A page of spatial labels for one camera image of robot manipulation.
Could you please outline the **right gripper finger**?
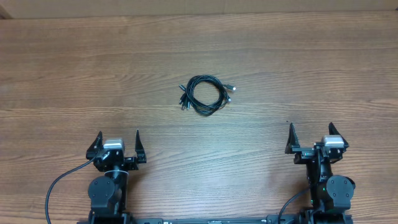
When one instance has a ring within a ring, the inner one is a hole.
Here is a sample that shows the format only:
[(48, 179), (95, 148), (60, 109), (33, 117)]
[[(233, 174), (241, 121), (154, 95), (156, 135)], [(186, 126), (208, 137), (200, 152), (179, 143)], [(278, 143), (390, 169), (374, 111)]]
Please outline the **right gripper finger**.
[(341, 137), (341, 139), (343, 140), (343, 146), (345, 149), (347, 149), (349, 147), (349, 143), (346, 141), (346, 139), (338, 132), (338, 130), (336, 129), (335, 125), (330, 122), (328, 125), (328, 130), (329, 130), (329, 134), (330, 135), (339, 135)]
[(297, 137), (294, 123), (290, 123), (289, 125), (289, 136), (287, 140), (287, 144), (285, 147), (286, 154), (295, 154), (300, 151), (300, 143)]

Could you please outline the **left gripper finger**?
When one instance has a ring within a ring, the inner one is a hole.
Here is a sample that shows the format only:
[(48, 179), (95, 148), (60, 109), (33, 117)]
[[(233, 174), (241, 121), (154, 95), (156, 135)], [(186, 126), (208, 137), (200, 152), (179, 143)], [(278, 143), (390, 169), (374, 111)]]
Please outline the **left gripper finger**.
[(139, 130), (136, 130), (135, 152), (137, 156), (137, 163), (143, 164), (147, 162), (144, 146), (142, 145)]
[(98, 156), (98, 153), (103, 148), (103, 133), (100, 131), (93, 141), (91, 146), (86, 151), (86, 158), (92, 160)]

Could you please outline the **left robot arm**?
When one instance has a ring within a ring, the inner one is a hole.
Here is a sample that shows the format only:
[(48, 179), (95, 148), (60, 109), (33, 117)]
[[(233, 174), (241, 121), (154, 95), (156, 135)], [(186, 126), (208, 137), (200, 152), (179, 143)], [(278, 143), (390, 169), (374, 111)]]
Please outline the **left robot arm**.
[(130, 170), (138, 170), (147, 162), (139, 131), (136, 131), (136, 155), (126, 157), (123, 139), (103, 140), (98, 133), (96, 140), (86, 151), (86, 158), (104, 175), (94, 179), (88, 187), (91, 200), (90, 223), (135, 223), (126, 211), (127, 183)]

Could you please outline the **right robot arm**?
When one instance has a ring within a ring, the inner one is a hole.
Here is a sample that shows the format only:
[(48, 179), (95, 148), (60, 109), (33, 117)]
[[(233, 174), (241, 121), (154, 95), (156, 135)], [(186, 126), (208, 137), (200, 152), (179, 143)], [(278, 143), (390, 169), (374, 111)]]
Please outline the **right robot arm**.
[(346, 139), (335, 125), (328, 125), (329, 133), (311, 147), (302, 147), (295, 126), (290, 123), (286, 154), (293, 154), (294, 164), (304, 164), (307, 169), (308, 188), (290, 198), (281, 208), (277, 222), (282, 222), (282, 213), (296, 198), (310, 193), (311, 208), (302, 209), (289, 223), (353, 223), (345, 211), (351, 208), (351, 199), (356, 188), (349, 177), (332, 173), (331, 165), (342, 160), (349, 147)]

